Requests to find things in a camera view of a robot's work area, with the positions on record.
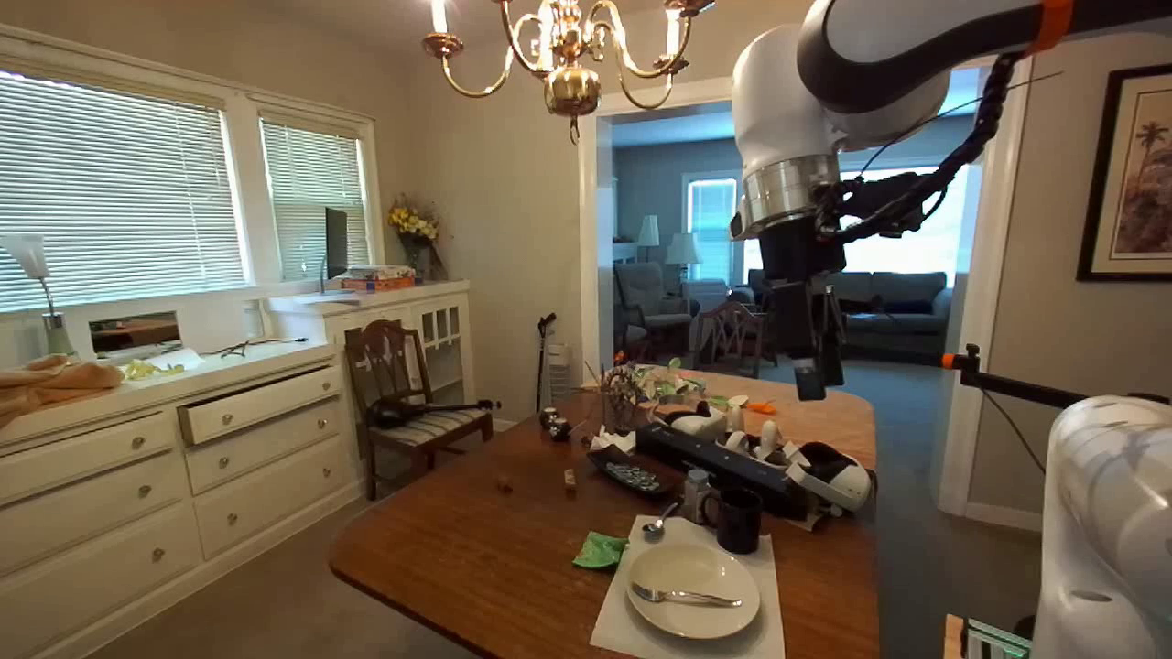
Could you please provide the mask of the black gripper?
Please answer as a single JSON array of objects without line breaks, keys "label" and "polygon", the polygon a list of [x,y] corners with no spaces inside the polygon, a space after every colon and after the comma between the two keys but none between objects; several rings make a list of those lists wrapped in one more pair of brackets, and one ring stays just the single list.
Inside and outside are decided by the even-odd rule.
[{"label": "black gripper", "polygon": [[808,220],[775,224],[757,246],[772,350],[802,359],[796,364],[798,398],[822,398],[821,367],[831,389],[847,386],[840,353],[842,318],[831,290],[831,276],[842,267],[842,246],[829,242]]}]

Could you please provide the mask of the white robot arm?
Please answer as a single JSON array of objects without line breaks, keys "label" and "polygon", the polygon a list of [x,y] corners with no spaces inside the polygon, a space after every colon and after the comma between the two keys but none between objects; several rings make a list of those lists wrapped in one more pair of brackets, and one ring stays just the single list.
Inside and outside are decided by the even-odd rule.
[{"label": "white robot arm", "polygon": [[[919,232],[930,201],[1001,129],[1020,58],[1080,32],[1158,30],[1169,0],[813,0],[798,25],[757,32],[732,65],[742,165],[736,240],[763,251],[772,350],[802,398],[842,380],[831,276],[855,240]],[[887,148],[926,126],[949,74],[993,58],[971,137],[930,171],[840,179],[840,154]]]}]

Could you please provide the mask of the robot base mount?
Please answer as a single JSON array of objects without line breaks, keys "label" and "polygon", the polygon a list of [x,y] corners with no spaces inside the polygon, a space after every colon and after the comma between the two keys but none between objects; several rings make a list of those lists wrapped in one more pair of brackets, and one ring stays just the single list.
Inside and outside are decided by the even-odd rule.
[{"label": "robot base mount", "polygon": [[1046,440],[1036,659],[1172,659],[1172,406],[1096,396]]}]

